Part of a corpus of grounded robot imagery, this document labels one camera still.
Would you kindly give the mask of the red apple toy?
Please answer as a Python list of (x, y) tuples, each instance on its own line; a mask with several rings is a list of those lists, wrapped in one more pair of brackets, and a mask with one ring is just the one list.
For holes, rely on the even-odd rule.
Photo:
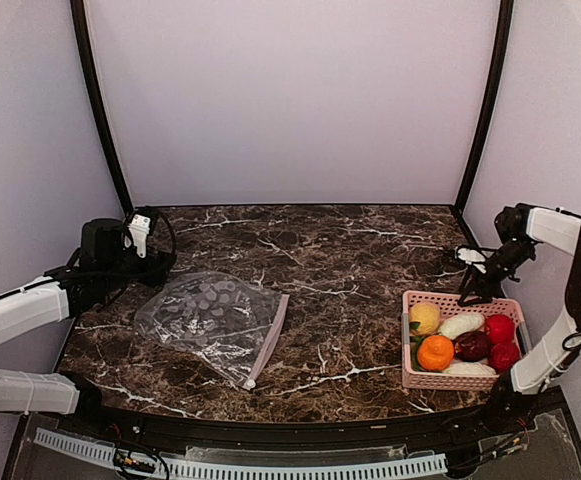
[(520, 358), (520, 350), (514, 342), (501, 342), (492, 347), (488, 364), (497, 373), (501, 373), (512, 367)]
[(484, 331), (492, 345), (512, 342), (515, 338), (515, 323), (506, 315), (492, 315), (486, 318)]

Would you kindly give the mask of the yellow lemon toy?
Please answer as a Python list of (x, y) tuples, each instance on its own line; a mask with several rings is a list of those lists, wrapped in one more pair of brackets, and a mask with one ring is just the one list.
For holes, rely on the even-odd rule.
[(440, 310), (431, 303), (418, 303), (409, 310), (409, 323), (419, 322), (418, 332), (413, 335), (427, 336), (434, 334), (440, 323)]

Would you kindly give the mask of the dark red onion toy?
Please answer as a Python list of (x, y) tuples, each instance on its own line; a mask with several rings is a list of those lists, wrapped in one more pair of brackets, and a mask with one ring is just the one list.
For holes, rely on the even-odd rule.
[(483, 331), (471, 331), (454, 340), (455, 357), (465, 362), (478, 362), (490, 354), (492, 343)]

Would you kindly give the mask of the orange tangerine toy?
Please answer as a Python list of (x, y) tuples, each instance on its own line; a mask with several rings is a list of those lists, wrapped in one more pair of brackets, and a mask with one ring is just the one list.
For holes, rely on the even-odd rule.
[(454, 359), (453, 342), (442, 335), (426, 337), (417, 350), (417, 361), (426, 371), (441, 372), (450, 366)]

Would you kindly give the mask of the clear zip top bag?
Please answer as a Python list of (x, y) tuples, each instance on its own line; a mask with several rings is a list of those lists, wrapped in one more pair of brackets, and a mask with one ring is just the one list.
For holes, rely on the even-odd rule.
[(250, 391), (270, 360), (290, 296), (226, 273), (183, 274), (135, 314), (134, 327), (164, 348), (194, 355)]

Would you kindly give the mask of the pink plastic basket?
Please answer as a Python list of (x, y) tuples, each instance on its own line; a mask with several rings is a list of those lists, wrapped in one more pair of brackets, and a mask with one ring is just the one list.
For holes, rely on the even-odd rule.
[(484, 318), (502, 314), (514, 323), (513, 341), (524, 355), (531, 348), (521, 305), (512, 299), (494, 299), (490, 303), (461, 307), (457, 294), (407, 290), (402, 295), (402, 384), (407, 388), (487, 391), (498, 378), (496, 373), (435, 373), (415, 365), (414, 335), (410, 330), (411, 310), (418, 304), (431, 304), (439, 310), (439, 324), (458, 314), (482, 314)]

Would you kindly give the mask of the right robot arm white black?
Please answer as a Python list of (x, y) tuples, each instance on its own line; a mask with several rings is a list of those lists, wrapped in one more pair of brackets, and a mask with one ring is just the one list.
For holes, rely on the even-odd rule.
[(520, 266), (536, 259), (539, 244), (571, 258), (559, 316), (501, 381), (500, 388), (514, 397), (537, 395), (550, 380), (564, 374), (581, 353), (581, 215), (519, 203), (505, 207), (496, 216), (495, 228), (501, 241), (499, 248), (455, 249), (455, 258), (467, 266), (460, 287), (461, 306), (491, 302), (502, 281), (517, 281)]

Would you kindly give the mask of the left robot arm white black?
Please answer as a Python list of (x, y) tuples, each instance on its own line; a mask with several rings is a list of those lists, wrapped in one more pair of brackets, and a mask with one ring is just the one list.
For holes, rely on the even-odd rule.
[[(150, 244), (158, 209), (141, 207), (125, 219), (98, 218), (81, 230), (80, 246), (68, 262), (0, 295), (0, 346), (46, 325), (76, 320), (95, 307), (114, 303), (132, 284), (165, 283), (177, 255)], [(98, 387), (76, 373), (36, 374), (0, 369), (0, 413), (71, 416), (90, 436), (111, 427)]]

